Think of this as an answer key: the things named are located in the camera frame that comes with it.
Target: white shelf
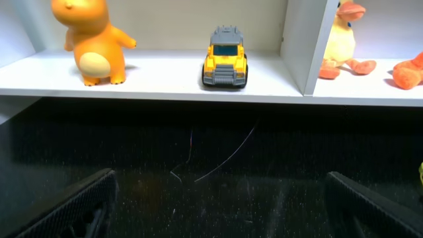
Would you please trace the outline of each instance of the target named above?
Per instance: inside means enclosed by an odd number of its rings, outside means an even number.
[[[72,53],[41,52],[0,68],[0,95],[302,103],[303,96],[277,53],[247,52],[249,78],[241,90],[202,85],[205,51],[132,50],[125,56],[124,84],[86,87]]]
[[[393,81],[394,66],[404,60],[376,59],[375,71],[366,76],[354,75],[346,66],[335,80],[317,79],[313,99],[323,104],[423,106],[423,84],[403,90]]]

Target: figurine head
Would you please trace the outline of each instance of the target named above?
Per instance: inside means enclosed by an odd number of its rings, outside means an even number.
[[[365,13],[365,8],[353,0],[340,0],[336,16],[347,22],[360,20]]]
[[[66,26],[108,22],[106,0],[52,0],[52,11],[55,18]]]

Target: black table top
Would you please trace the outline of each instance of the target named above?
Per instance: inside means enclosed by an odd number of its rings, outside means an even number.
[[[0,219],[110,167],[120,191],[109,237],[331,237],[330,171],[423,214],[422,118],[418,108],[44,98],[0,126]]]

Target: truck roof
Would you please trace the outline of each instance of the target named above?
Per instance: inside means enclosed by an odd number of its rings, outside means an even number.
[[[243,44],[243,42],[243,33],[236,26],[218,26],[210,38],[210,44],[212,45],[238,45]]]

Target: yellow toy truck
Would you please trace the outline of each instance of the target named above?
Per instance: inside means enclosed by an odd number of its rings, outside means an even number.
[[[244,36],[237,27],[217,27],[210,38],[203,65],[205,86],[244,88],[249,67],[244,52]]]

